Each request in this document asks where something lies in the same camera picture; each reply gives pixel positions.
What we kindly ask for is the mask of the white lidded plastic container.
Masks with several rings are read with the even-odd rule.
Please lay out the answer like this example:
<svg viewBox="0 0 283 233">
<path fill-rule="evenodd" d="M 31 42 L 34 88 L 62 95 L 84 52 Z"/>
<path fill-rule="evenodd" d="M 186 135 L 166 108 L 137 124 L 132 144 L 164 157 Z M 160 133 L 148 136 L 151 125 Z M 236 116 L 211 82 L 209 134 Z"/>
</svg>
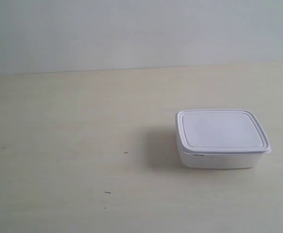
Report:
<svg viewBox="0 0 283 233">
<path fill-rule="evenodd" d="M 186 167 L 243 169 L 271 153 L 257 118 L 247 110 L 195 109 L 175 115 L 177 150 Z"/>
</svg>

